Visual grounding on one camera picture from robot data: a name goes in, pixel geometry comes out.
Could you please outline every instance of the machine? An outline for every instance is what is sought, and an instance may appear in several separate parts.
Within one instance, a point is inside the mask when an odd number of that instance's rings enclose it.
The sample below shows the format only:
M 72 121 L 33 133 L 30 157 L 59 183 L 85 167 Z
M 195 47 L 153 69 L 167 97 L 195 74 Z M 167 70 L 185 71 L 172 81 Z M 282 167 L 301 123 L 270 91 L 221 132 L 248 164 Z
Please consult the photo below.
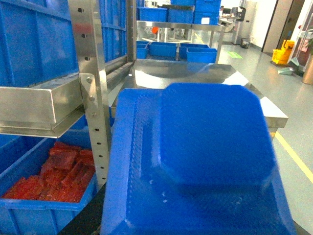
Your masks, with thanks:
M 232 9 L 232 13 L 234 13 L 239 18 L 235 22 L 232 36 L 232 43 L 235 45 L 239 45 L 242 38 L 250 38 L 257 2 L 246 1 L 243 4 L 243 6 Z

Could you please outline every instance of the blue bin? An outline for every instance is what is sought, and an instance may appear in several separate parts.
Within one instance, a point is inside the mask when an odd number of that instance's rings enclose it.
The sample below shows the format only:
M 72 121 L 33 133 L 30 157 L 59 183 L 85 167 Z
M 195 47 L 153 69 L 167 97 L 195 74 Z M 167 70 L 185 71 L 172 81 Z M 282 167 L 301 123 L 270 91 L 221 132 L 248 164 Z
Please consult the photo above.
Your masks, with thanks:
M 218 13 L 203 13 L 203 12 L 195 12 L 194 23 L 202 24 L 203 18 L 210 19 L 210 25 L 218 25 L 219 23 L 219 14 Z
M 137 45 L 148 45 L 149 44 L 149 42 L 146 42 L 146 41 L 137 41 L 136 43 L 137 43 Z
M 166 8 L 139 7 L 139 18 L 141 21 L 166 22 Z
M 137 0 L 137 7 L 144 7 L 145 6 L 145 0 Z
M 138 44 L 137 45 L 137 58 L 146 59 L 148 55 L 148 44 Z
M 71 129 L 73 130 L 82 130 L 88 125 L 86 116 L 83 115 L 78 121 L 72 125 Z
M 218 14 L 221 0 L 196 0 L 195 11 Z
M 196 63 L 215 63 L 217 50 L 214 48 L 196 48 L 187 49 L 187 61 Z
M 18 136 L 13 136 L 13 135 L 0 135 L 0 147 L 3 145 L 7 144 L 13 139 L 18 138 Z
M 183 60 L 187 59 L 187 48 L 190 48 L 190 47 L 209 48 L 208 45 L 181 43 L 179 46 L 179 58 L 180 59 L 183 59 Z
M 195 0 L 171 0 L 172 5 L 194 6 Z
M 66 2 L 0 0 L 0 86 L 27 87 L 78 71 Z
M 126 1 L 100 0 L 105 62 L 126 55 Z
M 59 140 L 91 148 L 88 132 L 68 131 Z M 0 174 L 0 195 L 21 177 L 28 178 L 38 174 L 55 141 L 47 138 L 41 140 Z M 79 203 L 0 199 L 0 233 L 56 235 L 87 205 L 95 193 L 94 176 Z
M 194 21 L 194 11 L 192 10 L 168 9 L 167 22 L 192 24 L 193 21 Z
M 6 143 L 0 147 L 0 173 L 5 171 L 42 139 L 25 136 L 6 136 L 6 138 L 2 138 L 2 143 L 4 141 Z
M 149 45 L 149 54 L 151 56 L 176 57 L 176 44 L 153 42 Z
M 185 83 L 118 100 L 101 235 L 296 235 L 256 95 Z

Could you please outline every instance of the red food block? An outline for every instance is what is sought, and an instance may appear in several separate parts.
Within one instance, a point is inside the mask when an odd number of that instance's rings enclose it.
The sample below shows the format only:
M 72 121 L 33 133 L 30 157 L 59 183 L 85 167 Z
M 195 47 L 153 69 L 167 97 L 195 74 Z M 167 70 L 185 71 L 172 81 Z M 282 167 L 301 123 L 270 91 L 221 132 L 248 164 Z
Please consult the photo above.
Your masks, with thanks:
M 80 185 L 86 189 L 90 180 L 92 179 L 93 175 L 95 173 L 95 169 L 93 167 L 88 167 L 85 175 L 83 176 L 81 182 L 80 182 Z
M 44 190 L 45 184 L 39 176 L 30 176 L 13 195 L 12 199 L 36 200 Z
M 26 179 L 24 177 L 20 178 L 3 196 L 2 198 L 11 199 L 13 195 L 19 190 L 20 185 L 22 185 Z
M 41 167 L 40 176 L 45 178 L 51 170 L 53 170 L 52 161 L 48 159 Z
M 38 200 L 39 201 L 44 201 L 45 198 L 47 197 L 47 194 L 49 192 L 49 188 L 45 188 L 39 195 Z
M 81 187 L 81 186 L 77 186 L 75 188 L 72 189 L 71 192 L 71 199 L 68 202 L 80 202 L 80 200 L 82 199 L 84 192 L 85 192 L 85 188 Z
M 45 201 L 59 201 L 59 195 L 60 195 L 60 188 L 52 187 L 47 192 L 44 200 Z
M 49 171 L 49 173 L 45 176 L 45 181 L 48 186 L 58 186 L 66 175 L 66 170 L 54 169 Z
M 86 166 L 94 166 L 94 161 L 93 158 L 79 158 L 80 161 L 82 161 L 82 163 Z
M 66 143 L 63 142 L 59 142 L 56 141 L 54 143 L 54 148 L 61 148 L 61 149 L 72 149 L 72 150 L 76 150 L 76 151 L 80 151 L 82 148 L 79 146 L 74 146 L 74 145 L 68 145 Z
M 81 150 L 81 151 L 79 152 L 79 155 L 80 155 L 80 156 L 84 156 L 84 157 L 93 158 L 92 151 L 91 151 L 91 150 L 88 150 L 88 149 Z
M 77 161 L 82 161 L 84 165 L 93 166 L 93 155 L 91 150 L 81 150 Z
M 53 147 L 52 149 L 49 150 L 49 156 L 64 154 L 64 153 L 68 153 L 68 152 L 69 153 L 75 152 L 77 156 L 79 155 L 79 151 L 75 150 L 75 149 Z
M 51 155 L 49 161 L 51 161 L 53 168 L 70 170 L 73 167 L 76 157 L 77 153 L 75 151 L 60 152 L 56 155 Z
M 78 175 L 78 173 L 80 172 L 80 170 L 83 168 L 83 166 L 84 166 L 84 165 L 83 165 L 83 163 L 82 163 L 81 161 L 78 162 L 78 163 L 74 166 L 74 168 L 69 172 L 69 174 L 65 177 L 65 179 L 62 180 L 61 184 L 62 184 L 64 187 L 70 186 L 70 185 L 74 182 L 76 176 Z
M 86 171 L 87 171 L 87 167 L 83 166 L 83 168 L 81 168 L 79 173 L 76 175 L 74 183 L 79 184 L 81 182 L 83 176 L 85 175 Z

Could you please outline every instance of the floor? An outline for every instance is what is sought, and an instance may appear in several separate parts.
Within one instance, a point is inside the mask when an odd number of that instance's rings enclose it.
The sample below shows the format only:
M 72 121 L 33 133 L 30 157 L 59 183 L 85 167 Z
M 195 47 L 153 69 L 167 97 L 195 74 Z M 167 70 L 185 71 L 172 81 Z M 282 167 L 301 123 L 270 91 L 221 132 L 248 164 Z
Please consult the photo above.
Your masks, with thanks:
M 242 59 L 232 58 L 228 51 L 238 53 Z M 289 117 L 286 127 L 278 132 L 300 160 L 291 157 L 285 149 L 288 146 L 284 147 L 277 136 L 273 145 L 293 219 L 313 234 L 313 86 L 303 84 L 297 75 L 279 75 L 280 68 L 270 61 L 268 55 L 253 47 L 223 45 L 219 63 L 231 64 Z M 301 160 L 311 181 L 298 166 Z

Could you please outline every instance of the blue plastic lid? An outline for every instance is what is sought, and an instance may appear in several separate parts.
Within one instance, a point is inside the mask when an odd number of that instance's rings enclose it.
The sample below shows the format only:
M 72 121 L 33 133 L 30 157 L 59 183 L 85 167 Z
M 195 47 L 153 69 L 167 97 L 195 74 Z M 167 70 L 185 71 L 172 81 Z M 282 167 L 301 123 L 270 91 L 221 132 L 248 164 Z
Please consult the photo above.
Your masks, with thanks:
M 119 96 L 102 235 L 295 235 L 259 99 L 173 84 Z

